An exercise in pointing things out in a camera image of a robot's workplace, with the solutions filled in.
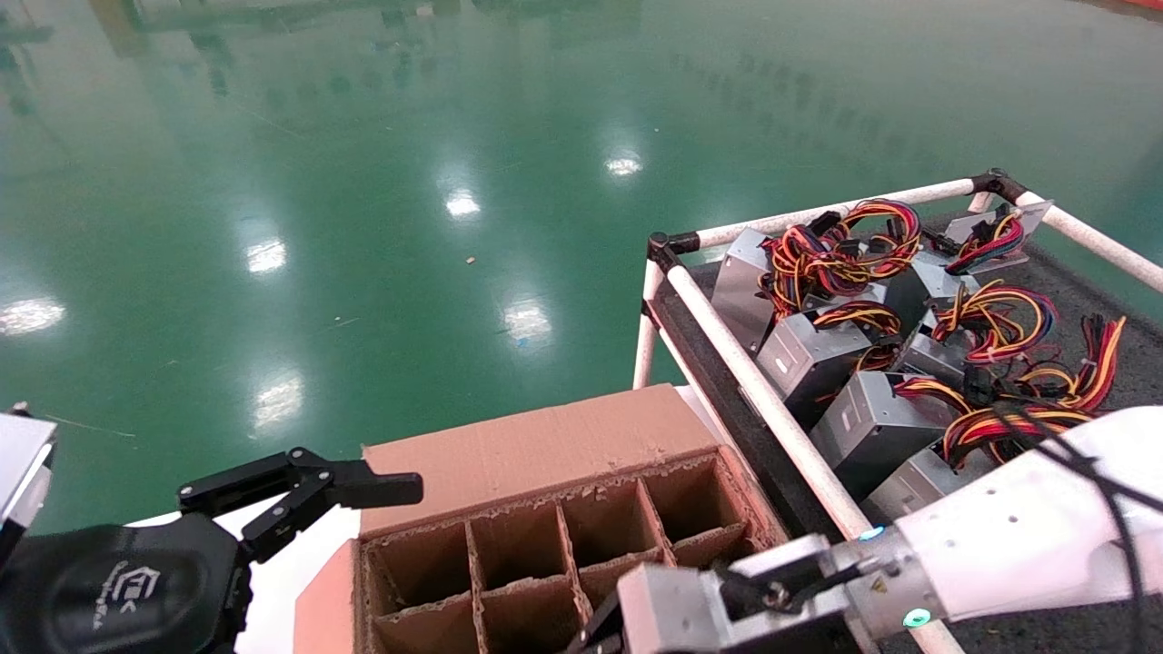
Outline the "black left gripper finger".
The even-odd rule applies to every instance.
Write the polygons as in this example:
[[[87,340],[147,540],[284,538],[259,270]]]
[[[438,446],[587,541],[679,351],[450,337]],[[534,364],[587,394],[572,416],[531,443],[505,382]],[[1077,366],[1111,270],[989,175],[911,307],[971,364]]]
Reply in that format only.
[[[331,509],[394,509],[423,500],[420,472],[374,472],[363,460],[331,461],[294,448],[188,481],[178,491],[181,514],[209,518],[274,500],[242,529],[249,559],[265,563]]]

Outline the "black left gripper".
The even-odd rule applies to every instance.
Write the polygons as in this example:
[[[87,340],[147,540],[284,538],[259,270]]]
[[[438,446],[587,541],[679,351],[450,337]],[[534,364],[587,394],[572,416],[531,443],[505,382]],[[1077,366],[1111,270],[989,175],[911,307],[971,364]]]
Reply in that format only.
[[[5,653],[230,653],[251,561],[204,516],[28,536],[3,566]]]

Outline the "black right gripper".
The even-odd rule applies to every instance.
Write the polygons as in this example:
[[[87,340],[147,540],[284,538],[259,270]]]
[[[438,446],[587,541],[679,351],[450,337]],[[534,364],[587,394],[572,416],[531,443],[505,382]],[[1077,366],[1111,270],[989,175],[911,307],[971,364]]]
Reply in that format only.
[[[727,637],[864,637],[848,585],[856,564],[828,553],[725,566]]]

